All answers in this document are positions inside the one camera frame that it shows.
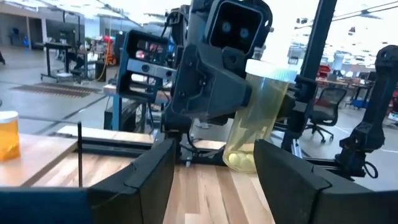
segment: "yellow ball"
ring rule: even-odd
[[[241,160],[243,160],[243,159],[246,158],[246,154],[245,154],[244,152],[238,152],[238,153],[236,153],[236,154],[239,156],[239,158],[240,158]]]
[[[228,156],[228,161],[232,166],[237,166],[239,165],[241,159],[239,158],[239,156],[236,153],[231,153]]]
[[[243,170],[246,170],[246,171],[253,170],[253,167],[254,167],[254,163],[249,158],[245,157],[244,159],[241,160],[241,168]]]
[[[248,158],[254,164],[254,156],[253,156],[253,154],[247,154],[246,158]]]

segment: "orange pill bottle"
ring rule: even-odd
[[[18,113],[0,111],[0,161],[15,159],[20,155]]]

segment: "desk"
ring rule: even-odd
[[[20,158],[0,162],[1,186],[31,186],[77,148],[75,139],[47,136],[20,134],[19,142]]]
[[[47,42],[47,43],[44,43],[43,46],[45,47],[45,58],[46,58],[46,62],[47,62],[47,74],[41,73],[40,74],[40,79],[43,80],[43,77],[53,78],[58,83],[57,74],[52,74],[52,72],[51,72],[50,49],[64,50],[65,51],[65,62],[64,62],[65,71],[64,72],[65,73],[69,73],[69,58],[68,58],[67,51],[68,51],[68,49],[71,49],[72,46],[69,45],[69,44],[56,43],[56,42]]]
[[[348,86],[348,83],[341,82],[341,81],[330,81],[330,80],[327,80],[326,78],[316,78],[315,81],[318,82],[318,83],[339,85],[339,86],[343,86],[343,87],[347,87]]]
[[[63,134],[75,134],[64,127]],[[83,137],[150,141],[149,134],[83,128]],[[198,141],[197,147],[219,148],[223,142]],[[85,154],[83,185],[90,186],[126,167],[131,159]],[[40,180],[39,185],[76,186],[76,156],[69,157]],[[256,174],[240,174],[227,167],[194,164],[176,166],[164,224],[274,224]]]
[[[83,79],[88,79],[88,66],[96,63],[96,61],[88,61],[88,54],[103,54],[104,52],[96,52],[90,50],[77,50],[77,55],[82,55],[85,62],[83,68]]]
[[[145,92],[145,89],[142,88],[131,88],[131,90]],[[112,128],[114,130],[119,130],[120,128],[120,116],[121,116],[121,105],[122,98],[116,93],[116,85],[105,85],[103,87],[103,92],[107,96],[111,96],[113,98],[113,114],[112,114]],[[159,103],[166,103],[169,101],[171,97],[169,92],[158,91],[156,94],[156,101]],[[142,107],[142,114],[146,114],[146,106]]]
[[[371,92],[371,88],[373,86],[356,84],[356,83],[351,84],[351,86],[356,88],[355,96],[354,98],[351,99],[351,105],[357,108],[366,108],[368,105],[368,98]],[[359,93],[361,92],[362,89],[366,90],[365,97],[363,98],[363,100],[358,100]]]

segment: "camera lens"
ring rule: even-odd
[[[143,65],[141,69],[142,69],[143,72],[148,72],[149,71],[149,65]]]
[[[249,37],[249,31],[246,28],[241,28],[241,31],[239,33],[242,38],[247,38]]]
[[[223,32],[231,32],[231,24],[229,22],[223,22]]]

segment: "wooden table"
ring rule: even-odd
[[[341,86],[348,86],[349,83],[341,82],[341,81],[331,81],[327,80],[326,78],[316,78],[316,82],[318,83],[325,83],[325,84],[332,84],[332,85],[341,85]]]
[[[76,134],[66,126],[59,133]],[[83,128],[83,136],[120,141],[152,142],[148,134]],[[196,147],[217,149],[224,142],[198,141]],[[130,164],[122,157],[83,155],[83,185],[93,185]],[[76,155],[62,161],[38,186],[77,186]],[[164,224],[272,224],[275,223],[257,175],[237,173],[227,167],[193,164],[176,166]]]
[[[0,162],[0,186],[31,186],[77,148],[75,139],[26,134],[19,143],[20,158]]]
[[[137,91],[140,93],[145,92],[145,89],[143,88],[130,88],[132,91]],[[116,86],[112,85],[112,84],[108,84],[105,85],[103,87],[103,91],[105,95],[110,95],[110,96],[114,96],[117,95],[116,94]],[[156,100],[157,101],[164,101],[164,102],[168,102],[169,98],[170,98],[170,92],[167,91],[158,91],[156,94]]]

